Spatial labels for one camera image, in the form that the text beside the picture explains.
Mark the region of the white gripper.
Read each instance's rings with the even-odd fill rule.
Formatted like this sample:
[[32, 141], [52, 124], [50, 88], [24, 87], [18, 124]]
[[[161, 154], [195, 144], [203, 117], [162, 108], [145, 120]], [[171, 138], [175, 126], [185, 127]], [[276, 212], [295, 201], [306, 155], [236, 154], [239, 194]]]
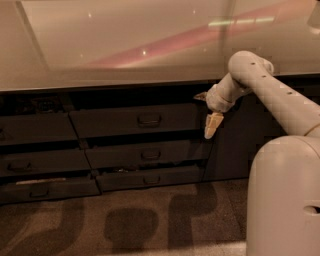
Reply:
[[222, 113], [228, 112], [234, 106], [234, 103], [228, 102], [219, 94], [217, 84], [213, 85], [207, 93], [196, 94], [194, 99], [206, 101], [207, 107], [213, 111], [212, 114], [208, 114], [206, 117], [204, 130], [204, 137], [211, 139], [224, 119]]

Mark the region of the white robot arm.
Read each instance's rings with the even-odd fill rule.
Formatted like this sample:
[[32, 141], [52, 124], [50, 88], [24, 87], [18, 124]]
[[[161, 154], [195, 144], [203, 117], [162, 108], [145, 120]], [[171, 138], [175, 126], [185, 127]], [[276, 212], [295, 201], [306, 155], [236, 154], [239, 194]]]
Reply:
[[235, 8], [208, 24], [231, 50], [225, 75], [194, 96], [209, 109], [204, 137], [212, 138], [224, 114], [253, 93], [286, 134], [319, 138], [319, 104], [289, 84], [319, 76], [319, 0], [267, 0], [262, 7], [251, 0]]

